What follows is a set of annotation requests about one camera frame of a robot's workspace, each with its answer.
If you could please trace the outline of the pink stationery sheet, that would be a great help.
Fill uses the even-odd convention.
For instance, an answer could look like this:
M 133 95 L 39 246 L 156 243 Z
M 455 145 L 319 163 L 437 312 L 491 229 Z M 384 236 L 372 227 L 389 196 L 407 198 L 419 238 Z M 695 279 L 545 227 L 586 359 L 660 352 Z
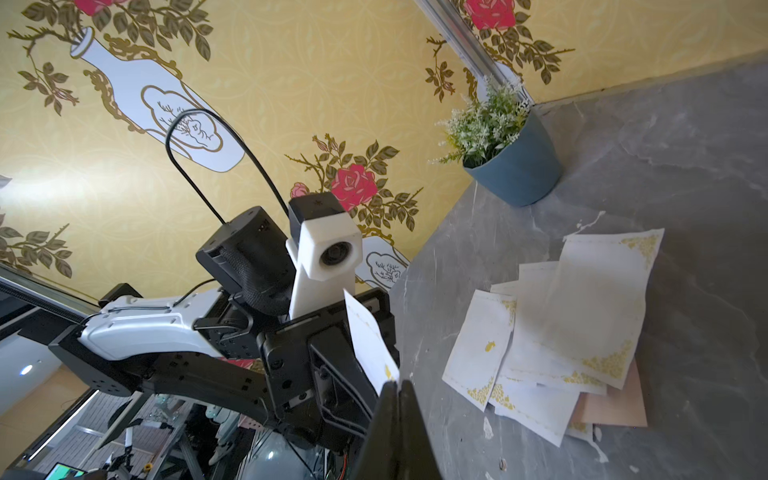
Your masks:
M 609 387 L 605 395 L 582 393 L 571 423 L 645 428 L 648 426 L 636 361 L 633 360 L 622 389 Z

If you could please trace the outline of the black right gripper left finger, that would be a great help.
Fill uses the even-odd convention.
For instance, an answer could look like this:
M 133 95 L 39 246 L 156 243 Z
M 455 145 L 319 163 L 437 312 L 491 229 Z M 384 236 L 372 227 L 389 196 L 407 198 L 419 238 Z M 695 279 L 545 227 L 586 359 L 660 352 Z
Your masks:
M 351 479 L 396 479 L 399 451 L 398 384 L 386 382 L 381 390 L 370 428 L 356 458 Z

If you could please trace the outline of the white yellow-flowered stationery sheet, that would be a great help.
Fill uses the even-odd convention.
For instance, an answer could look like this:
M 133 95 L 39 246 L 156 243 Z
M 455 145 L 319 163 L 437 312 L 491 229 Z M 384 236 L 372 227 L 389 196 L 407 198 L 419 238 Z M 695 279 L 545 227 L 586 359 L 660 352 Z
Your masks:
M 609 462 L 608 456 L 597 445 L 594 425 L 592 423 L 571 421 L 566 428 L 566 434 L 573 438 L 585 441 L 593 447 L 598 454 L 598 461 L 601 464 Z

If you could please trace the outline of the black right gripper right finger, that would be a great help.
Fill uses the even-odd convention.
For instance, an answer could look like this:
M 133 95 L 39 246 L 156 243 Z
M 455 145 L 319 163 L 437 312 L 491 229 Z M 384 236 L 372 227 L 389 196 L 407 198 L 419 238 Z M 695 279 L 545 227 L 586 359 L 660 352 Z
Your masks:
M 398 479 L 441 480 L 426 425 L 410 381 L 404 381 L 398 395 L 399 440 Z

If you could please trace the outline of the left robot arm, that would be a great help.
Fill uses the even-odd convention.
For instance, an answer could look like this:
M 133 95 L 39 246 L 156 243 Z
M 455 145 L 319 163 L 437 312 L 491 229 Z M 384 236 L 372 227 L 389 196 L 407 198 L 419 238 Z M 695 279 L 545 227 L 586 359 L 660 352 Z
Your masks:
M 218 289 L 120 296 L 51 351 L 101 392 L 187 397 L 300 447 L 343 451 L 366 436 L 378 397 L 345 303 L 362 235 L 330 194 L 294 199 L 288 215 L 289 232 L 261 207 L 220 225 L 196 254 Z

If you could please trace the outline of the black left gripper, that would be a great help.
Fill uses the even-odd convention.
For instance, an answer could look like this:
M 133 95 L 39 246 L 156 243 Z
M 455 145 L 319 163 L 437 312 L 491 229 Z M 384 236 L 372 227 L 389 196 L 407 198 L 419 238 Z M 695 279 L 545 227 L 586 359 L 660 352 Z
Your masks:
M 361 442 L 378 394 L 357 361 L 345 302 L 263 329 L 234 306 L 195 323 L 221 360 L 191 363 L 193 398 L 231 409 L 306 448 Z

